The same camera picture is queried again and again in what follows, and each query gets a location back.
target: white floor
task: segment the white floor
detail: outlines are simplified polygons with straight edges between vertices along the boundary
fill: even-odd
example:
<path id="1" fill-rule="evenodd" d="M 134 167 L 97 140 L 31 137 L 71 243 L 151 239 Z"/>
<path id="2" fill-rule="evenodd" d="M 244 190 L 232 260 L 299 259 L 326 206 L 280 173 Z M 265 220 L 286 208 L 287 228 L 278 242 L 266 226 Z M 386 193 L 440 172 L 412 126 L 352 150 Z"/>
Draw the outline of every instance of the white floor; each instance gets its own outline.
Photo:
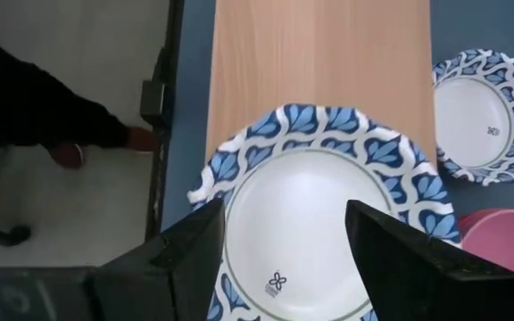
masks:
<path id="1" fill-rule="evenodd" d="M 169 0 L 0 0 L 0 45 L 121 120 L 138 116 L 164 40 Z M 79 171 L 42 148 L 0 152 L 0 227 L 32 238 L 0 247 L 0 266 L 99 265 L 144 240 L 151 156 L 87 150 Z"/>

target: shoe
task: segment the shoe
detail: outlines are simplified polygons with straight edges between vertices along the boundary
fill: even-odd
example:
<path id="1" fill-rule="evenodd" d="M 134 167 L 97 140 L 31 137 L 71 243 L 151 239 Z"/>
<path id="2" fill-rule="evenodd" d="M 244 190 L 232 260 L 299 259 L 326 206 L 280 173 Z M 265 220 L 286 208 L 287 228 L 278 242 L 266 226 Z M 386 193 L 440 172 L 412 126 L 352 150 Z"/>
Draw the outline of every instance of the shoe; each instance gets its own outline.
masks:
<path id="1" fill-rule="evenodd" d="M 77 144 L 60 144 L 47 150 L 53 161 L 64 169 L 80 169 L 85 163 L 85 155 Z"/>
<path id="2" fill-rule="evenodd" d="M 158 145 L 156 135 L 147 129 L 130 127 L 126 148 L 137 152 L 153 152 Z"/>

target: wooden board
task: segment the wooden board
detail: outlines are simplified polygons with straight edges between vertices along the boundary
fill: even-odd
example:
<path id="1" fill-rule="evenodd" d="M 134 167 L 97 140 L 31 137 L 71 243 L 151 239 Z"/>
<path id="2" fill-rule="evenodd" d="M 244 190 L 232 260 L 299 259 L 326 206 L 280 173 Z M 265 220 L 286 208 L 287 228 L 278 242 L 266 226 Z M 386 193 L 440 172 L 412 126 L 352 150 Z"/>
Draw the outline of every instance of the wooden board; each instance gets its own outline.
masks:
<path id="1" fill-rule="evenodd" d="M 357 107 L 435 161 L 428 0 L 217 0 L 206 156 L 283 103 Z"/>

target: paper plate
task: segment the paper plate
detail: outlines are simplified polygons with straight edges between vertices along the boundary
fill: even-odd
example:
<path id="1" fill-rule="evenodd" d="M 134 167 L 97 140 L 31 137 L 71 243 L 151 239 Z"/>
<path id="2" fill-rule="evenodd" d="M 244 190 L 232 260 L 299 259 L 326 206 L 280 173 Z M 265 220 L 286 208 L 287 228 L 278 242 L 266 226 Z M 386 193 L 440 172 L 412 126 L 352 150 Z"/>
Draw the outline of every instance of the paper plate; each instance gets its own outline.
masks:
<path id="1" fill-rule="evenodd" d="M 434 67 L 438 159 L 471 182 L 514 182 L 514 58 L 466 50 Z"/>
<path id="2" fill-rule="evenodd" d="M 344 226 L 351 199 L 460 243 L 434 167 L 353 108 L 290 104 L 243 130 L 188 194 L 195 209 L 214 197 L 226 237 L 212 321 L 376 319 Z"/>

